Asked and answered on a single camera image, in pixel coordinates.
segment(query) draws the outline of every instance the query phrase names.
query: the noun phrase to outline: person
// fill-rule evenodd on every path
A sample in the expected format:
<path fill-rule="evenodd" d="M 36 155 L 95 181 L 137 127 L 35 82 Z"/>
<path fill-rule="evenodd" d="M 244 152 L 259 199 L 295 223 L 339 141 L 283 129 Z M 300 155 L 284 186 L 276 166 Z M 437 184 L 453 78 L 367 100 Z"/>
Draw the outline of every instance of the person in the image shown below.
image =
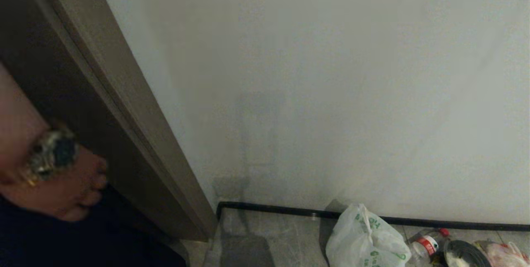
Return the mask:
<path fill-rule="evenodd" d="M 107 169 L 50 125 L 0 63 L 0 266 L 185 266 L 98 205 Z"/>

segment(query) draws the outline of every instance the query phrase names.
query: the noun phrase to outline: white wall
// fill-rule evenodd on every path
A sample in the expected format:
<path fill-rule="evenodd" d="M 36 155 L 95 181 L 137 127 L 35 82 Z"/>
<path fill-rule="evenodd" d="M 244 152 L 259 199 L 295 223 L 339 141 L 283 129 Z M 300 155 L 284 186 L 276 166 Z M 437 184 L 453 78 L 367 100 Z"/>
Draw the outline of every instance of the white wall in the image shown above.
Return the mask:
<path fill-rule="evenodd" d="M 530 224 L 529 0 L 108 0 L 221 199 Z"/>

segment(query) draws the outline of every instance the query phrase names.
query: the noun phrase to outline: red bottle cap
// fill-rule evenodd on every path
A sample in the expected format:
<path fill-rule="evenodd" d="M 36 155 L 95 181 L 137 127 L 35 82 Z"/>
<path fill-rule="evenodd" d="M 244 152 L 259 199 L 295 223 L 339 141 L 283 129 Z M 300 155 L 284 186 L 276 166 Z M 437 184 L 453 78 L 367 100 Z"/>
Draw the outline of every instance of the red bottle cap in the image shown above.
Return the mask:
<path fill-rule="evenodd" d="M 443 237 L 447 237 L 449 235 L 449 230 L 446 228 L 441 228 L 438 230 Z"/>

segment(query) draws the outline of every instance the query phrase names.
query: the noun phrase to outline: gray tile floor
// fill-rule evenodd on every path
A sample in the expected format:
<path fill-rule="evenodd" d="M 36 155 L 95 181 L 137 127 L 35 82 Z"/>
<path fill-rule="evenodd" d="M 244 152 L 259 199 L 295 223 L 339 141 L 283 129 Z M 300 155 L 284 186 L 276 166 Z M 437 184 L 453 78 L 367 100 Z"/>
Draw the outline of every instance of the gray tile floor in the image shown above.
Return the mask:
<path fill-rule="evenodd" d="M 204 267 L 327 267 L 325 245 L 337 220 L 223 209 Z M 422 230 L 394 226 L 407 240 Z M 530 253 L 530 233 L 449 229 L 456 239 L 515 242 Z"/>

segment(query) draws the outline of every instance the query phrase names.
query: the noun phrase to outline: navy clothing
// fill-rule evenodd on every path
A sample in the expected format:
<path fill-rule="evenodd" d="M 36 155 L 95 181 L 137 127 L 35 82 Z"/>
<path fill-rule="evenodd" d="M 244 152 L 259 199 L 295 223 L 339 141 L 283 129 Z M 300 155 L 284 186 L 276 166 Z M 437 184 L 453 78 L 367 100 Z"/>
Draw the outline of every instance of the navy clothing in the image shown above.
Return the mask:
<path fill-rule="evenodd" d="M 185 267 L 178 254 L 127 227 L 102 205 L 68 223 L 0 197 L 0 267 Z"/>

